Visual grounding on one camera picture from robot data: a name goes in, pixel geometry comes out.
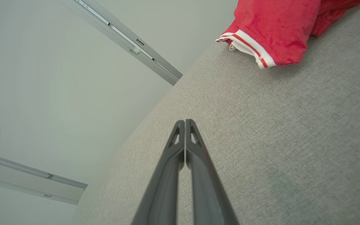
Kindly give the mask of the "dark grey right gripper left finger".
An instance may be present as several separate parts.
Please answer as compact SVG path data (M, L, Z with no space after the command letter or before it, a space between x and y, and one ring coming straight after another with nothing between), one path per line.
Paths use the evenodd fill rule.
M177 121L132 221L133 225L177 224L178 175L184 166L185 122Z

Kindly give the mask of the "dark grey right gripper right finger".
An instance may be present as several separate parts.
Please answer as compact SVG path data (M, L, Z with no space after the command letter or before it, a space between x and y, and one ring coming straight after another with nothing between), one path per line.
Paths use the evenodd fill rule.
M186 164L192 174L195 225L238 225L202 136L192 119L185 121Z

